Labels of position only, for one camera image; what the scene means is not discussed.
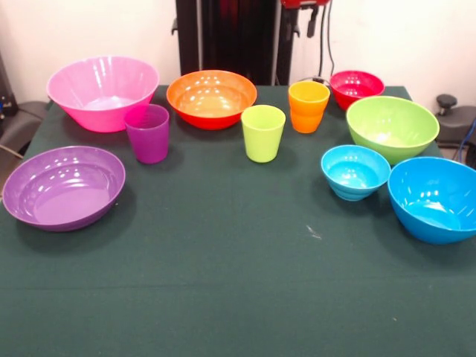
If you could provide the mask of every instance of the pink bowl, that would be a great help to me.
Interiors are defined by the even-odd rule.
[[[338,72],[330,78],[330,86],[335,101],[343,110],[359,99],[380,95],[385,90],[378,77],[363,71]]]
[[[46,92],[83,128],[118,132],[129,110],[149,104],[158,81],[155,68],[139,59],[93,57],[61,68]]]

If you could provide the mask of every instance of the cup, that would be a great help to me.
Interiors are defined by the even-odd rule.
[[[241,114],[246,155],[255,162],[269,162],[277,155],[286,115],[274,106],[250,106]]]
[[[169,151],[169,112],[163,106],[139,106],[124,118],[135,157],[143,164],[157,164]]]
[[[292,127],[303,134],[315,132],[329,102],[330,90],[314,81],[296,82],[289,87]]]

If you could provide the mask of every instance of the blue bowl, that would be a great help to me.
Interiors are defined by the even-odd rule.
[[[390,200],[417,239],[448,244],[476,235],[476,171],[445,158],[411,158],[388,179]]]
[[[326,151],[321,168],[335,194],[346,201],[364,199],[390,175],[390,165],[382,155],[359,145],[342,145]]]

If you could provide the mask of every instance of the green bowl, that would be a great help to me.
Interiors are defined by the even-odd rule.
[[[394,165],[420,154],[440,132],[435,116],[421,105],[396,97],[368,97],[347,110],[354,142],[382,154]]]

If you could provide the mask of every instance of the bowl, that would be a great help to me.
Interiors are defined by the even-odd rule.
[[[257,90],[239,74],[198,71],[175,80],[167,90],[167,100],[178,115],[200,129],[218,130],[239,122],[240,115],[253,105]]]
[[[396,97],[368,97],[347,110],[352,139],[381,153],[394,165],[420,154],[440,132],[426,108]]]
[[[359,201],[377,191],[390,175],[390,165],[377,152],[358,145],[327,150],[321,169],[330,188],[341,199]]]
[[[97,147],[60,147],[18,166],[3,204],[18,220],[46,231],[72,231],[97,221],[124,186],[120,160]]]
[[[83,128],[119,132],[130,109],[149,104],[158,80],[155,68],[139,59],[93,57],[61,68],[46,92]]]
[[[388,180],[396,216],[423,242],[448,244],[476,235],[476,171],[445,158],[411,158]]]
[[[363,71],[338,72],[330,78],[330,86],[335,101],[343,110],[359,99],[380,95],[385,90],[380,78]]]

